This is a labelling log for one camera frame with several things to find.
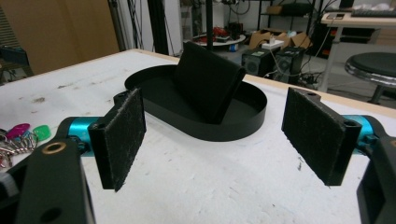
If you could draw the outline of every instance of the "shelf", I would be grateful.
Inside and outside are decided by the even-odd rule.
[[[296,18],[306,18],[308,19],[307,25],[306,25],[306,33],[309,35],[309,28],[311,26],[311,21],[312,18],[314,17],[314,10],[315,10],[315,3],[316,0],[312,1],[312,10],[309,12],[309,14],[305,14],[303,16],[299,16],[299,15],[282,15],[282,14],[268,14],[268,13],[262,13],[262,2],[270,2],[270,7],[273,5],[275,0],[260,0],[260,6],[259,6],[259,19],[257,22],[257,30],[260,30],[260,22],[262,19],[262,16],[267,16],[268,17],[268,25],[267,27],[270,28],[271,27],[271,17],[276,16],[276,17],[291,17],[291,23],[290,23],[290,29],[292,30],[292,25],[293,25],[293,20],[294,17]]]

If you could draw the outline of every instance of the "black oval tray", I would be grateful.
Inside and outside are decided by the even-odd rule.
[[[145,110],[192,137],[225,142],[255,133],[264,122],[267,98],[257,87],[241,82],[221,124],[210,124],[190,106],[173,81],[176,65],[154,66],[129,76],[127,90],[140,88]]]

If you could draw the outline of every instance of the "screw hole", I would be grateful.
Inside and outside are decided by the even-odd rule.
[[[356,123],[354,121],[350,121],[350,120],[344,121],[344,124],[346,126],[356,126]]]
[[[57,219],[62,213],[62,210],[58,207],[51,208],[47,210],[40,218],[42,223],[49,223]]]
[[[92,125],[92,128],[93,129],[102,129],[102,128],[105,128],[105,124],[104,123],[94,123],[93,125]]]

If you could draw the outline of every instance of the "cardboard box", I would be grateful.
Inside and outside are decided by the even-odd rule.
[[[271,35],[273,35],[276,40],[284,41],[282,49],[287,46],[297,46],[307,49],[312,45],[310,38],[305,32],[297,32],[296,36],[288,37],[287,31],[267,28],[253,33],[248,47],[250,49],[255,49],[260,44],[267,43],[270,40]]]
[[[267,7],[267,14],[279,15],[282,12],[282,6]]]
[[[375,39],[377,45],[396,46],[396,30],[381,29]]]

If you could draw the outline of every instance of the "brass insert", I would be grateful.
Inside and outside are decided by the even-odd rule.
[[[42,150],[44,154],[50,155],[58,153],[66,148],[66,143],[64,142],[56,142],[45,146]]]

